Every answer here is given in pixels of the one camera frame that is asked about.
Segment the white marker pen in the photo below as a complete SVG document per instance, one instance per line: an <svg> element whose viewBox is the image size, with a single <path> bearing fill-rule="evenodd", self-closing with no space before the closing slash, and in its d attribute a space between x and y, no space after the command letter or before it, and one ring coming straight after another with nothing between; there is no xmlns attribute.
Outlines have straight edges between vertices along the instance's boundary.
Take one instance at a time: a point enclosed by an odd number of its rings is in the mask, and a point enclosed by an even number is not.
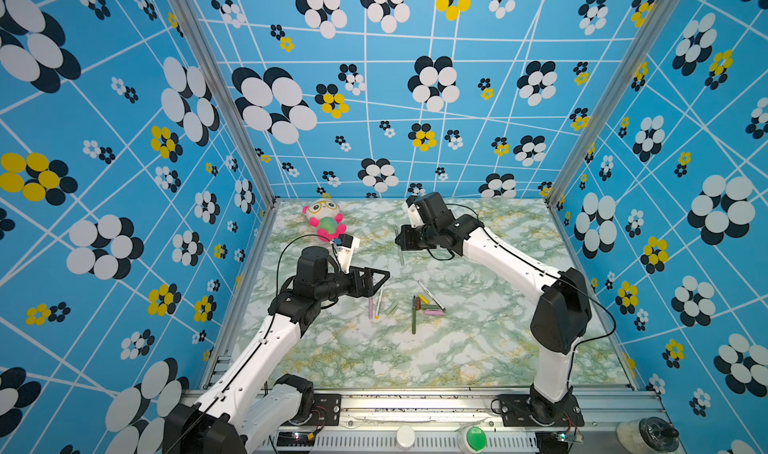
<svg viewBox="0 0 768 454"><path fill-rule="evenodd" d="M422 290L423 290L423 291L424 291L424 293L427 295L427 297L430 299L430 302L431 302L431 304L432 304L432 305L434 305L434 306L436 306L436 307L437 307L438 309L440 309L441 311L445 312L445 311L446 311L446 308L444 307L444 305L443 305L443 304L442 304L442 303L441 303L441 302L438 300L438 298L437 298L437 297L434 295L434 293L433 293L433 292L432 292L432 291L431 291L431 290L430 290L430 289L429 289L429 288L426 286L426 284L425 284L423 281L421 281L421 280L418 280L418 281L417 281L417 283L418 283L418 285L419 285L419 286L422 288Z"/></svg>

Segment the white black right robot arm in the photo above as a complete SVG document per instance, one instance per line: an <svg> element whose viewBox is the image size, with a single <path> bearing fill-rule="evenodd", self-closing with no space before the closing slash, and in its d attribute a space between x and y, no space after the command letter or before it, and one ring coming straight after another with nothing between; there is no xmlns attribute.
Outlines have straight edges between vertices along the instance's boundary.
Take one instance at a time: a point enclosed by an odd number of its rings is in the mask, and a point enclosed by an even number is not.
<svg viewBox="0 0 768 454"><path fill-rule="evenodd" d="M584 276L575 268L544 264L492 233L476 216L456 216L433 192L404 202L409 222L395 243L403 251L443 248L483 265L534 305L530 332L539 345L538 369L530 387L529 416L554 424L575 405L571 375L576 350L592 319Z"/></svg>

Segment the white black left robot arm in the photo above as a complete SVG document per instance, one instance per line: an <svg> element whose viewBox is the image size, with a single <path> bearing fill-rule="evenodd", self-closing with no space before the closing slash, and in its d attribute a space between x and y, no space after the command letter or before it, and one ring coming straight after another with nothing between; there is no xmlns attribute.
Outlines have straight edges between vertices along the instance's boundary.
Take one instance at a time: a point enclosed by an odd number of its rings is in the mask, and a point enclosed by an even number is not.
<svg viewBox="0 0 768 454"><path fill-rule="evenodd" d="M193 404L175 406L166 418L162 452L252 453L282 424L310 417L311 381L287 374L262 390L324 308L344 296L371 298L389 279L386 270L352 265L351 256L349 248L302 250L246 349Z"/></svg>

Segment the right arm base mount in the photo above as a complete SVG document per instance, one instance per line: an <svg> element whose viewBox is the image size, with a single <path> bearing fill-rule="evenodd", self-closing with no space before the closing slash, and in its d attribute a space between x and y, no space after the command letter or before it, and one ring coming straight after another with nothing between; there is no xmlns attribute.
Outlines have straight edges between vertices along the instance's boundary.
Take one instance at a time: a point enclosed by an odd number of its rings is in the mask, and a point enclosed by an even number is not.
<svg viewBox="0 0 768 454"><path fill-rule="evenodd" d="M505 427L581 428L585 425L576 397L568 392L552 403L534 394L503 394L492 401L492 410Z"/></svg>

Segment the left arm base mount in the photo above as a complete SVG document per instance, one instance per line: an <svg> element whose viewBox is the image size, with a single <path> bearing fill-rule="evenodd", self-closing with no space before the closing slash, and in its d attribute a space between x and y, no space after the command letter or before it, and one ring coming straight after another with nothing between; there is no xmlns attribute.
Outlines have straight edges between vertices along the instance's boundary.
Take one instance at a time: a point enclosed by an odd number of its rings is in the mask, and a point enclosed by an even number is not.
<svg viewBox="0 0 768 454"><path fill-rule="evenodd" d="M287 385L300 394L299 407L293 418L284 426L338 426L341 414L342 396L338 393L319 393L314 384L300 376L285 374L274 384Z"/></svg>

